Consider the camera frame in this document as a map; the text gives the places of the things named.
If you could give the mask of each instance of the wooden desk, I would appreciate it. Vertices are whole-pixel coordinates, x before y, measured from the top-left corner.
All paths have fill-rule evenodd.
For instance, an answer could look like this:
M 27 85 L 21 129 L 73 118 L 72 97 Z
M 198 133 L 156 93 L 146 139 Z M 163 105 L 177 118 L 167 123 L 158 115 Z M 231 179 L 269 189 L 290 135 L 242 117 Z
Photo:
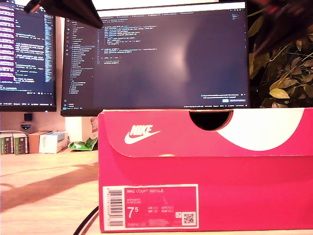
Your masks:
M 0 189 L 2 235 L 71 235 L 98 205 L 98 151 L 2 155 Z M 83 234 L 101 234 L 99 216 Z M 201 234 L 313 235 L 313 230 Z

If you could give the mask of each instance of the yellow leaf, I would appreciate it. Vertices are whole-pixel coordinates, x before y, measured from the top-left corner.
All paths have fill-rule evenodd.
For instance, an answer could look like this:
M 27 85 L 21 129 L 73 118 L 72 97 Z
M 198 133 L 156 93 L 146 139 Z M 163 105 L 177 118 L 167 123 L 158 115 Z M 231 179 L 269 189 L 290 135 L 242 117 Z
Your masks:
M 251 26 L 251 28 L 249 29 L 248 32 L 248 37 L 252 37 L 253 35 L 255 35 L 261 28 L 262 24 L 264 21 L 264 16 L 260 16 Z
M 287 92 L 279 88 L 274 88 L 269 94 L 277 99 L 290 99 Z

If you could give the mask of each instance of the monitor screen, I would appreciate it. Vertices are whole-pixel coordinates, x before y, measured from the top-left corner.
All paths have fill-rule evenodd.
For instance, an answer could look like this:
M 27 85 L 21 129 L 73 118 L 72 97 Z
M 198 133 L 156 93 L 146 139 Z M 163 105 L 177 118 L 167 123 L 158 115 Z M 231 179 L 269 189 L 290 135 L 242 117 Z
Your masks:
M 249 107 L 244 1 L 98 13 L 66 19 L 62 115 Z
M 55 19 L 0 3 L 0 111 L 56 111 Z

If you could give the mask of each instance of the cable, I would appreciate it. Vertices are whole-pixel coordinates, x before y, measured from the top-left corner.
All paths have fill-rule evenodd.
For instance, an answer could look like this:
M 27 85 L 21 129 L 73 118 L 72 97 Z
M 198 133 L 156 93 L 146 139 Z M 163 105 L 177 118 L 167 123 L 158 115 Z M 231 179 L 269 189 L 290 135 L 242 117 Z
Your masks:
M 84 219 L 84 221 L 78 226 L 73 235 L 79 235 L 80 231 L 84 228 L 84 226 L 88 223 L 88 221 L 97 213 L 99 210 L 99 206 L 97 206 L 93 211 Z

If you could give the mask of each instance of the box label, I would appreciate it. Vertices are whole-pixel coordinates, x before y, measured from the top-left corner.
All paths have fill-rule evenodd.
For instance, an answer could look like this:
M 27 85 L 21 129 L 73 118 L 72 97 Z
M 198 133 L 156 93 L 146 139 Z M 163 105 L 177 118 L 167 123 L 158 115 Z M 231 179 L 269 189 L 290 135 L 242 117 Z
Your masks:
M 103 187 L 104 229 L 199 228 L 198 185 Z

